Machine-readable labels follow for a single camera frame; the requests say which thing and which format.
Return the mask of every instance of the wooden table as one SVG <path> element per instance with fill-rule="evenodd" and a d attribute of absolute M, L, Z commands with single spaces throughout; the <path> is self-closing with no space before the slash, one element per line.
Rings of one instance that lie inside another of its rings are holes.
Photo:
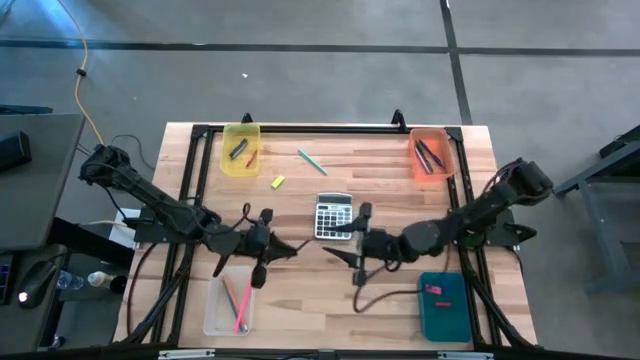
<path fill-rule="evenodd" d="M 160 150 L 153 182 L 175 197 L 180 188 L 192 125 L 167 124 Z M 462 129 L 473 189 L 478 194 L 496 171 L 489 130 L 485 126 L 464 126 Z M 372 226 L 385 227 L 396 234 L 410 223 L 442 217 L 450 207 L 446 183 L 418 184 L 412 180 L 406 135 L 263 133 L 261 173 L 257 178 L 225 176 L 218 166 L 222 134 L 216 133 L 215 136 L 204 205 L 218 212 L 229 224 L 240 217 L 242 204 L 246 201 L 251 203 L 251 215 L 254 217 L 262 208 L 273 208 L 272 229 L 293 246 L 311 238 L 316 194 L 322 191 L 352 194 L 354 209 L 363 201 L 371 202 L 374 205 Z M 314 157 L 329 175 L 323 176 L 297 155 L 298 148 Z M 202 148 L 198 149 L 196 159 L 201 158 L 201 152 Z M 194 174 L 198 171 L 199 164 L 196 163 Z M 270 184 L 278 175 L 285 176 L 286 180 L 277 190 L 272 190 Z M 195 189 L 195 178 L 197 176 L 194 176 L 192 189 Z M 464 204 L 462 192 L 459 193 Z M 390 297 L 363 315 L 353 313 L 351 299 L 355 287 L 351 284 L 352 272 L 344 263 L 321 250 L 321 245 L 326 243 L 314 241 L 298 257 L 269 265 L 266 285 L 256 293 L 254 326 L 245 337 L 208 337 L 202 331 L 209 280 L 218 256 L 200 246 L 194 257 L 189 282 L 180 347 L 472 348 L 471 343 L 432 343 L 425 340 L 420 332 L 415 295 Z M 349 249 L 353 244 L 336 247 Z M 168 245 L 157 246 L 142 266 L 132 301 L 134 326 L 146 315 L 158 295 L 167 249 Z M 141 254 L 142 250 L 137 251 L 131 274 Z M 181 254 L 178 254 L 176 266 Z M 504 249 L 492 247 L 486 249 L 486 258 L 495 300 L 522 335 L 535 343 L 517 259 Z M 437 258 L 424 256 L 413 264 L 403 265 L 396 273 L 383 272 L 363 290 L 361 301 L 391 290 L 414 289 L 420 273 L 442 271 L 444 260 L 444 255 Z M 370 261 L 368 266 L 373 268 L 373 263 Z M 238 264 L 253 266 L 254 261 L 246 258 L 229 261 L 229 265 Z M 457 252 L 452 251 L 449 271 L 459 269 Z M 174 300 L 168 307 L 163 340 L 171 327 Z M 484 306 L 479 299 L 476 300 L 481 330 L 484 338 L 489 339 Z M 126 335 L 128 301 L 125 296 L 114 340 Z"/>

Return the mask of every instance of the yellow eraser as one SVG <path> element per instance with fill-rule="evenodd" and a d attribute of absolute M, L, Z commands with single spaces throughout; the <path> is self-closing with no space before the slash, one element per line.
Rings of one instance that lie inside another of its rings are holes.
<path fill-rule="evenodd" d="M 274 189 L 277 189 L 278 186 L 280 186 L 280 184 L 282 184 L 283 181 L 284 181 L 284 176 L 280 175 L 275 180 L 273 180 L 273 182 L 271 183 L 271 187 Z"/>

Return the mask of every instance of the desk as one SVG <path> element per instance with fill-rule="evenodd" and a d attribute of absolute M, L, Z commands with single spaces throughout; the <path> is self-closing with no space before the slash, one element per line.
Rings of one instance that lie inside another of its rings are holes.
<path fill-rule="evenodd" d="M 175 197 L 181 185 L 192 125 L 167 124 L 160 150 L 154 184 Z M 473 189 L 479 193 L 496 171 L 489 131 L 482 126 L 463 127 L 463 134 Z M 316 194 L 342 191 L 354 196 L 355 208 L 365 200 L 374 205 L 372 226 L 384 226 L 397 233 L 412 222 L 442 217 L 450 206 L 446 183 L 416 184 L 412 180 L 407 139 L 407 135 L 395 134 L 263 133 L 261 174 L 257 178 L 243 179 L 229 178 L 220 171 L 222 137 L 221 133 L 216 133 L 204 205 L 218 212 L 227 223 L 240 216 L 245 201 L 251 202 L 253 216 L 262 208 L 271 207 L 274 209 L 272 229 L 283 240 L 297 246 L 312 236 Z M 322 164 L 329 176 L 323 176 L 298 156 L 298 148 Z M 198 149 L 198 153 L 201 152 L 202 146 Z M 196 162 L 194 174 L 198 171 Z M 278 175 L 284 175 L 286 180 L 274 191 L 270 184 Z M 195 189 L 195 183 L 196 179 L 192 179 L 192 189 Z M 218 256 L 199 247 L 191 271 L 179 346 L 371 350 L 472 348 L 471 343 L 426 341 L 419 330 L 415 296 L 391 297 L 364 315 L 354 314 L 351 297 L 355 287 L 351 285 L 351 270 L 322 251 L 320 245 L 312 242 L 298 257 L 269 265 L 266 285 L 257 292 L 255 299 L 254 327 L 246 337 L 204 335 L 202 326 L 209 279 Z M 131 302 L 133 324 L 146 315 L 157 297 L 167 249 L 167 245 L 158 245 L 141 267 Z M 141 254 L 142 250 L 136 252 L 131 274 Z M 523 336 L 535 342 L 517 260 L 513 254 L 497 248 L 487 248 L 486 258 L 497 303 Z M 418 275 L 424 271 L 441 271 L 444 259 L 444 256 L 425 256 L 413 264 L 403 265 L 399 272 L 381 273 L 367 285 L 363 300 L 390 290 L 415 288 Z M 244 258 L 229 261 L 229 265 L 239 264 L 252 266 L 253 261 Z M 455 251 L 451 254 L 449 269 L 459 270 Z M 114 340 L 126 336 L 128 301 L 125 297 Z M 479 300 L 477 303 L 482 333 L 489 339 L 484 308 Z M 170 303 L 163 340 L 171 326 L 173 309 L 174 305 Z"/>
<path fill-rule="evenodd" d="M 4 115 L 0 135 L 29 137 L 31 162 L 0 174 L 0 251 L 67 246 L 127 267 L 132 251 L 56 217 L 84 118 L 81 115 Z"/>

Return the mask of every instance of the teal box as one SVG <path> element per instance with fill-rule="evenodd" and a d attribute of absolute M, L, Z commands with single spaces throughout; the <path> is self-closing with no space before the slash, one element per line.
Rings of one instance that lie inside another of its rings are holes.
<path fill-rule="evenodd" d="M 439 286 L 440 295 L 425 291 L 425 287 Z M 471 341 L 469 308 L 464 278 L 457 273 L 422 273 L 418 279 L 418 306 L 420 328 L 429 341 Z M 449 307 L 438 307 L 436 302 L 450 303 Z"/>

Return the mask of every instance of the pen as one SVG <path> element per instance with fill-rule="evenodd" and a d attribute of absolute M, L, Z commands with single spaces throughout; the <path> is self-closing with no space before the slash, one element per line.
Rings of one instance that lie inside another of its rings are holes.
<path fill-rule="evenodd" d="M 429 147 L 424 141 L 418 140 L 418 144 L 420 144 L 422 148 L 425 149 L 429 153 L 429 155 L 431 155 L 431 157 L 433 158 L 433 161 L 436 162 L 436 165 L 444 169 L 444 163 L 442 162 L 442 160 L 440 160 L 440 158 L 436 156 L 436 154 L 434 154 L 433 151 L 431 151 L 431 149 L 429 149 Z"/>
<path fill-rule="evenodd" d="M 422 153 L 422 149 L 420 149 L 420 146 L 416 143 L 413 149 L 415 150 L 416 156 L 420 160 L 424 171 L 429 175 L 433 174 L 433 168 L 431 167 L 431 164 L 429 164 L 429 160 L 427 160 L 426 156 L 424 156 L 424 154 Z"/>

